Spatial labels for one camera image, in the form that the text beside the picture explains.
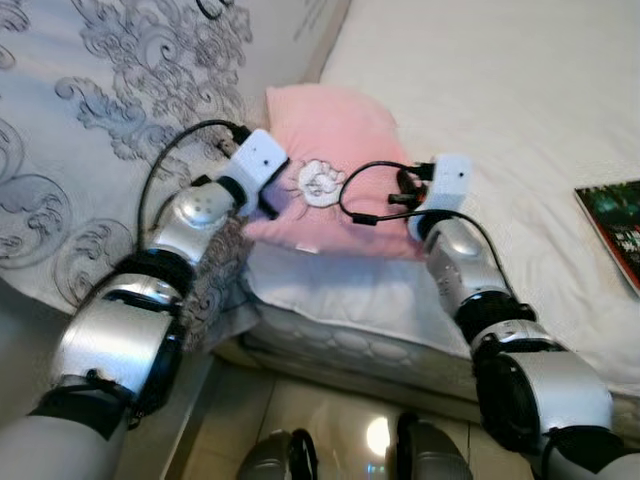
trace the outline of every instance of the floor tile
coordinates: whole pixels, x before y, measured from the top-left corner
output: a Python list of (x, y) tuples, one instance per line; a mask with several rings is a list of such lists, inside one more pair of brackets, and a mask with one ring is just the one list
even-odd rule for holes
[(200, 449), (193, 452), (183, 480), (232, 480), (235, 478), (240, 460)]
[(171, 463), (160, 476), (163, 480), (182, 480), (192, 453), (195, 452), (195, 445), (200, 435), (200, 430), (205, 417), (211, 407), (211, 399), (218, 391), (218, 383), (222, 376), (224, 363), (211, 355), (206, 355), (211, 362), (209, 371), (204, 379), (198, 397), (194, 400), (193, 407), (182, 425), (182, 434), (179, 442), (175, 445)]
[(469, 436), (470, 466), (474, 480), (532, 480), (529, 463), (508, 452), (477, 425)]
[[(320, 459), (320, 478), (387, 478), (384, 450), (402, 408), (310, 383), (280, 377), (260, 438), (305, 428)], [(433, 418), (467, 455), (468, 425)]]
[(196, 448), (242, 460), (258, 438), (275, 375), (228, 364), (221, 375)]

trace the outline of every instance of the robotic arm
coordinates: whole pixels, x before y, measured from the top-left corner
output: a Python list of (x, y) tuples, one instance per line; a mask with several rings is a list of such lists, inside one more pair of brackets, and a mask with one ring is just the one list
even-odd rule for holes
[[(446, 161), (436, 163), (434, 180), (454, 182), (448, 191), (456, 195), (429, 201), (436, 204), (432, 208), (449, 202), (447, 208), (456, 210), (465, 185), (455, 182), (463, 182), (469, 165), (458, 156), (441, 160)], [(410, 222), (411, 233), (424, 242), (441, 303), (470, 346), (487, 432), (521, 453), (538, 478), (638, 478), (640, 453), (625, 449), (611, 432), (606, 385), (516, 299), (492, 245), (476, 238), (455, 212)]]
[(207, 245), (230, 213), (256, 208), (287, 161), (256, 130), (215, 182), (169, 202), (148, 248), (123, 260), (72, 319), (53, 388), (0, 432), (2, 480), (112, 478), (127, 430), (168, 397), (185, 333), (180, 308)]

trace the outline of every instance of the white embroidered patch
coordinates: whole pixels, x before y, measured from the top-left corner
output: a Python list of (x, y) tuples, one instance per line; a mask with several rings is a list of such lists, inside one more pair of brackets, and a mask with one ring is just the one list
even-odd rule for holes
[(326, 208), (338, 203), (347, 175), (335, 170), (329, 162), (311, 160), (298, 172), (298, 189), (308, 205)]

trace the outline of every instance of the black cable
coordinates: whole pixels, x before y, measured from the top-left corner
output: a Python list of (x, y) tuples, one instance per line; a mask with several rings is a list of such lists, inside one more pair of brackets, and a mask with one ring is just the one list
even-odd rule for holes
[(228, 122), (226, 120), (205, 120), (203, 122), (196, 123), (195, 125), (180, 132), (178, 135), (175, 136), (173, 140), (171, 140), (162, 149), (160, 154), (158, 154), (158, 156), (156, 157), (156, 160), (154, 161), (153, 166), (151, 167), (151, 171), (147, 175), (147, 179), (144, 182), (144, 187), (142, 187), (142, 193), (140, 194), (140, 203), (138, 204), (138, 225), (137, 225), (137, 231), (138, 231), (137, 250), (139, 252), (144, 250), (144, 232), (145, 232), (144, 209), (147, 202), (147, 195), (149, 194), (149, 189), (151, 188), (151, 182), (153, 181), (153, 178), (155, 177), (158, 170), (160, 169), (162, 162), (167, 157), (167, 155), (169, 155), (169, 152), (173, 150), (186, 137), (188, 137), (192, 133), (202, 128), (212, 127), (212, 126), (227, 127), (229, 130), (231, 130), (233, 141), (238, 145), (242, 144), (242, 142), (244, 142), (246, 138), (251, 134), (251, 131), (247, 127), (236, 125), (233, 122)]
[(208, 20), (217, 20), (220, 15), (222, 15), (222, 11), (218, 12), (217, 15), (212, 15), (209, 13), (209, 10), (205, 8), (202, 4), (201, 0), (196, 0), (196, 5), (198, 6), (198, 10), (208, 19)]
[(398, 214), (395, 214), (395, 215), (385, 215), (385, 216), (370, 215), (370, 214), (366, 214), (366, 213), (358, 213), (358, 212), (352, 212), (352, 211), (348, 210), (344, 206), (344, 202), (343, 202), (343, 197), (344, 197), (344, 194), (345, 194), (345, 192), (347, 190), (347, 186), (360, 173), (362, 173), (363, 171), (365, 171), (365, 170), (367, 170), (369, 168), (373, 168), (373, 167), (395, 167), (395, 168), (398, 168), (400, 170), (404, 170), (406, 172), (413, 173), (414, 175), (418, 175), (421, 178), (426, 178), (423, 174), (426, 174), (426, 175), (430, 176), (430, 174), (432, 174), (433, 168), (434, 168), (433, 164), (422, 164), (422, 165), (417, 166), (417, 167), (410, 167), (410, 166), (407, 166), (407, 165), (403, 165), (401, 163), (387, 162), (387, 161), (371, 162), (371, 163), (367, 163), (367, 164), (361, 166), (360, 168), (356, 169), (345, 180), (344, 184), (342, 185), (342, 189), (340, 190), (340, 196), (338, 197), (338, 205), (340, 206), (340, 209), (344, 212), (345, 215), (351, 217), (351, 219), (354, 221), (354, 223), (360, 223), (360, 224), (371, 225), (371, 226), (375, 226), (378, 222), (386, 222), (388, 220), (398, 220), (398, 219), (402, 219), (402, 218), (409, 218), (409, 217), (415, 217), (415, 216), (418, 216), (418, 215), (429, 215), (429, 214), (444, 215), (444, 216), (449, 216), (449, 217), (460, 218), (461, 220), (466, 220), (471, 225), (473, 225), (478, 230), (478, 232), (480, 232), (480, 234), (482, 235), (484, 240), (487, 242), (487, 245), (489, 246), (489, 250), (491, 250), (491, 254), (493, 255), (493, 260), (494, 260), (494, 262), (496, 264), (496, 268), (498, 269), (498, 271), (502, 275), (502, 278), (504, 279), (504, 284), (507, 287), (507, 290), (509, 291), (509, 293), (511, 294), (513, 299), (516, 302), (518, 301), (518, 298), (517, 298), (517, 296), (515, 294), (513, 286), (511, 285), (511, 282), (509, 282), (509, 277), (507, 276), (507, 274), (506, 274), (506, 272), (504, 270), (504, 266), (502, 265), (502, 261), (500, 260), (500, 256), (498, 255), (498, 250), (497, 250), (496, 246), (494, 245), (493, 241), (491, 240), (491, 237), (489, 236), (487, 231), (484, 229), (484, 227), (482, 225), (480, 225), (476, 220), (471, 218), (470, 216), (465, 215), (464, 213), (456, 212), (455, 210), (441, 210), (441, 209), (414, 210), (412, 212), (398, 213)]
[[(225, 7), (229, 8), (233, 5), (233, 0), (220, 0), (220, 3)], [(216, 15), (212, 15), (209, 10), (202, 4), (202, 0), (196, 0), (196, 5), (198, 6), (198, 10), (208, 19), (208, 20), (217, 20), (222, 15), (222, 10), (220, 10)]]

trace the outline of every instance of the pink pillow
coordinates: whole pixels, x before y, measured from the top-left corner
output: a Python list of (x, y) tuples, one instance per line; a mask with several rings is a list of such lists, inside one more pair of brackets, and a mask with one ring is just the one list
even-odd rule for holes
[[(376, 160), (409, 164), (391, 114), (356, 91), (323, 85), (269, 88), (271, 134), (291, 163), (265, 190), (280, 212), (277, 220), (252, 219), (245, 233), (254, 240), (313, 253), (419, 258), (420, 245), (404, 220), (375, 227), (354, 225), (338, 205), (345, 179)], [(376, 167), (357, 177), (345, 195), (351, 211), (389, 215), (399, 193), (394, 168)]]

